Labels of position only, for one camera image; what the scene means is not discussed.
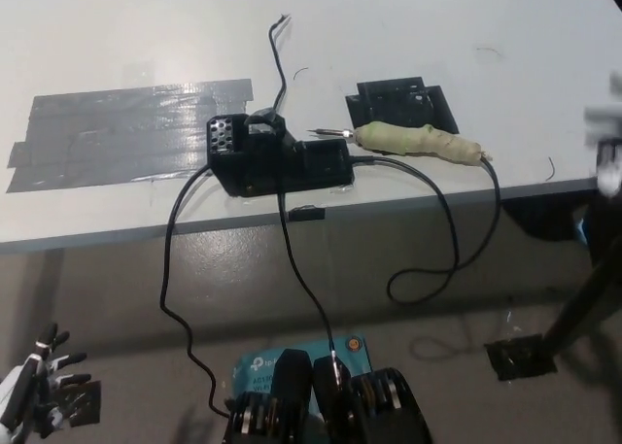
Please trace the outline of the right robot hand black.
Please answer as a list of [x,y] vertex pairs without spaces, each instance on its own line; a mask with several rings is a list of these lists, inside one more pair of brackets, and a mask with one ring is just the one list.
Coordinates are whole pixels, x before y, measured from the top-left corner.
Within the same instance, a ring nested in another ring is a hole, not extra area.
[[607,199],[621,198],[621,73],[609,76],[610,105],[587,107],[585,144],[596,153],[596,184]]

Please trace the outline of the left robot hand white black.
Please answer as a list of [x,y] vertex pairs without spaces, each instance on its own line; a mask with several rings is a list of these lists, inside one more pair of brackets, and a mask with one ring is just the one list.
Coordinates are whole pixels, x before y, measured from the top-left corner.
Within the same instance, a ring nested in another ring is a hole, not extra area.
[[91,380],[89,374],[58,373],[62,368],[86,359],[85,353],[58,358],[53,355],[69,338],[69,331],[60,332],[58,324],[48,324],[35,340],[25,361],[1,381],[3,443],[24,443],[31,433],[45,439],[60,430],[79,407],[78,403],[63,405],[54,399],[56,393],[65,393]]

